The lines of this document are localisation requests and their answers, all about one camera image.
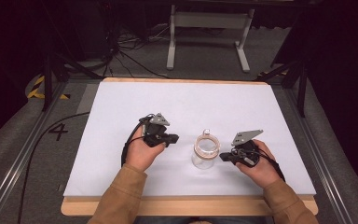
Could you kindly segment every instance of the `person's right hand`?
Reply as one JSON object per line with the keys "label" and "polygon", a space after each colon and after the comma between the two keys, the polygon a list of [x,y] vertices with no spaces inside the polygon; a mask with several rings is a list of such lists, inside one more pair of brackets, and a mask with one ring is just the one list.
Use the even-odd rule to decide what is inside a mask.
{"label": "person's right hand", "polygon": [[[275,160],[274,156],[271,154],[269,148],[264,142],[256,139],[254,139],[253,141],[258,146],[258,148],[265,151],[270,158]],[[280,179],[279,175],[277,174],[271,163],[269,163],[269,161],[267,161],[263,157],[260,157],[260,161],[258,162],[258,164],[252,168],[240,162],[237,162],[235,165],[241,170],[241,172],[251,177],[252,180],[262,189]]]}
{"label": "person's right hand", "polygon": [[142,136],[142,126],[139,127],[133,135],[129,145],[129,151],[126,163],[138,170],[145,171],[154,161],[154,159],[164,150],[165,143],[161,143],[155,147],[148,146]]}

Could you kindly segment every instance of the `gray carpet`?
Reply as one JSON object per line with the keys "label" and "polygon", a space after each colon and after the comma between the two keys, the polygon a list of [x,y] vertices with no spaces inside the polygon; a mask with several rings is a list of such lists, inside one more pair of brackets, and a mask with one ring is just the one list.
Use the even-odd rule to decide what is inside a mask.
{"label": "gray carpet", "polygon": [[[236,31],[225,30],[219,35],[210,35],[197,29],[180,32],[177,36],[176,60],[172,71],[165,69],[169,43],[166,39],[161,39],[141,49],[124,52],[151,71],[172,78],[253,80],[260,72],[270,70],[269,65],[287,32],[288,30],[280,29],[250,31],[245,45],[245,54],[251,67],[249,74],[241,71],[237,53],[233,47],[233,41],[238,36]],[[120,55],[117,57],[133,76],[156,77],[129,58]],[[115,58],[110,63],[110,68],[112,74],[108,71],[107,76],[130,76],[129,71]],[[103,68],[95,72],[102,74]],[[65,94],[70,94],[71,98],[58,101],[44,128],[46,129],[50,124],[66,116],[90,111],[97,85],[98,82],[88,80],[83,75],[73,75],[63,91]],[[296,93],[296,87],[292,90],[283,90],[279,85],[273,85],[273,90],[316,188],[318,220],[323,224],[344,223],[336,215],[332,201],[326,193],[324,182],[312,159],[310,145],[296,118],[296,111],[291,107],[288,92]],[[42,105],[43,100],[30,99],[29,103],[0,131],[0,184],[26,141],[27,135],[34,127]],[[351,222],[347,223],[358,223],[358,178],[342,152],[310,85],[307,88],[305,113],[306,118],[303,121],[308,123],[351,216]],[[87,118],[87,116],[81,116],[63,121],[64,129],[68,133],[64,133],[59,141],[57,141],[56,133],[46,133],[38,144],[25,191],[21,223],[87,222],[88,217],[66,217],[60,211],[62,189],[71,172]],[[0,223],[17,223],[23,178],[24,172],[0,212]]]}

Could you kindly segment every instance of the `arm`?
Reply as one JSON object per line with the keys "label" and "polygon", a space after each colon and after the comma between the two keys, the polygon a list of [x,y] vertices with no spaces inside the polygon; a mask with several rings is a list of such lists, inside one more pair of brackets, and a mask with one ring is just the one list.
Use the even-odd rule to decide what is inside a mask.
{"label": "arm", "polygon": [[[142,127],[133,138],[140,137]],[[165,148],[164,144],[149,147],[142,139],[129,145],[126,163],[117,173],[101,198],[89,224],[132,223],[138,213],[147,175],[145,170]]]}
{"label": "arm", "polygon": [[[275,160],[266,144],[258,140],[254,140],[254,142]],[[318,223],[312,212],[298,198],[292,188],[281,180],[266,159],[260,158],[260,162],[253,168],[239,162],[236,163],[236,166],[264,190],[264,198],[272,210],[276,224]]]}

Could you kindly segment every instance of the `glass jar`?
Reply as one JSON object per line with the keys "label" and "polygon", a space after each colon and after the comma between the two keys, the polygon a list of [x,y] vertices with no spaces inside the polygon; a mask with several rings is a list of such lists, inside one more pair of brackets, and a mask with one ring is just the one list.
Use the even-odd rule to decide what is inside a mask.
{"label": "glass jar", "polygon": [[219,154],[220,143],[216,137],[205,129],[194,144],[194,153],[191,156],[193,164],[202,170],[213,166],[214,158]]}

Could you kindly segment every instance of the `metal stand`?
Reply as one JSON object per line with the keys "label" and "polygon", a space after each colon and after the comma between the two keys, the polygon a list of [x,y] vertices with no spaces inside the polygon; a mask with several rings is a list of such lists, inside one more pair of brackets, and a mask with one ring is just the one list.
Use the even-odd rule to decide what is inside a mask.
{"label": "metal stand", "polygon": [[248,14],[225,14],[225,13],[203,13],[203,12],[176,12],[175,5],[171,6],[171,23],[170,32],[171,40],[168,49],[167,69],[173,70],[175,58],[175,27],[206,27],[206,28],[226,28],[226,29],[242,29],[242,37],[240,41],[235,42],[235,46],[240,58],[242,71],[248,73],[250,71],[248,61],[246,60],[243,46],[249,28],[252,23],[254,10],[249,10]]}
{"label": "metal stand", "polygon": [[281,84],[285,89],[291,89],[299,79],[297,109],[301,117],[305,118],[304,102],[305,90],[307,88],[307,69],[304,62],[295,61],[284,64],[268,73],[261,73],[262,77],[257,78],[255,81],[267,81],[268,79],[275,77],[286,70],[288,72]]}

